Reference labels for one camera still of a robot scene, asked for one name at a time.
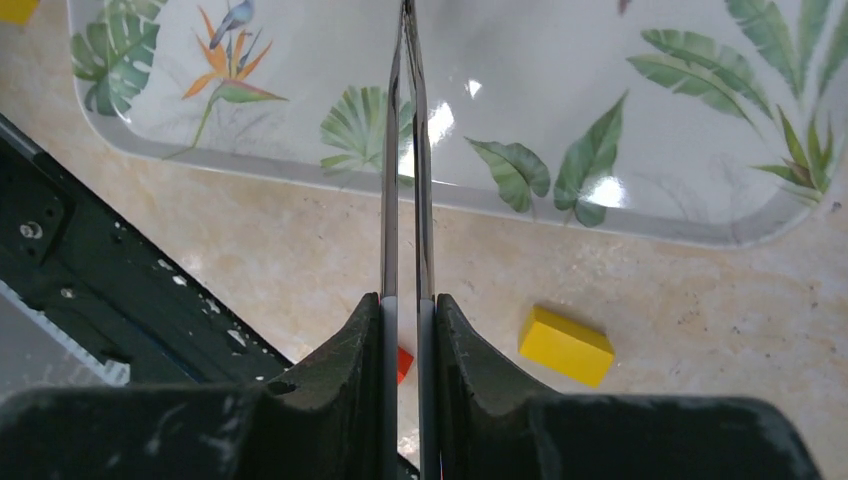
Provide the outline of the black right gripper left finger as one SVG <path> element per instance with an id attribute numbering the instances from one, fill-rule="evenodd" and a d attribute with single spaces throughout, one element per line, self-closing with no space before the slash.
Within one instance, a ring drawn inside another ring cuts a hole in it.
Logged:
<path id="1" fill-rule="evenodd" d="M 5 479 L 394 479 L 397 390 L 379 297 L 251 384 L 30 390 L 1 408 Z"/>

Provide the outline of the clear plastic tongs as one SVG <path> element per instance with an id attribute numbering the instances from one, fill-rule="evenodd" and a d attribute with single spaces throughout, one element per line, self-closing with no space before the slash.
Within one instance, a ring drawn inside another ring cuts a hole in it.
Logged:
<path id="1" fill-rule="evenodd" d="M 379 292 L 383 370 L 398 366 L 399 204 L 401 177 L 410 174 L 415 212 L 416 341 L 420 476 L 442 476 L 435 379 L 435 276 L 429 110 L 416 4 L 399 4 L 387 89 L 381 195 Z"/>

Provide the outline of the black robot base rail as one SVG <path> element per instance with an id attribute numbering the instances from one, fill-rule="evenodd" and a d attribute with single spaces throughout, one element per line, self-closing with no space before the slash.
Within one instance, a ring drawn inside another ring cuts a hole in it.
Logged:
<path id="1" fill-rule="evenodd" d="M 266 382 L 290 361 L 128 220 L 1 122 L 1 279 L 134 384 Z"/>

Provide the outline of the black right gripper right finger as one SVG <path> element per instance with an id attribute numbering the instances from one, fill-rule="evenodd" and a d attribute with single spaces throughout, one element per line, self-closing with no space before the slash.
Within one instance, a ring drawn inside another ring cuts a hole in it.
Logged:
<path id="1" fill-rule="evenodd" d="M 429 330 L 425 479 L 817 479 L 794 425 L 750 397 L 563 394 L 484 340 L 448 295 Z"/>

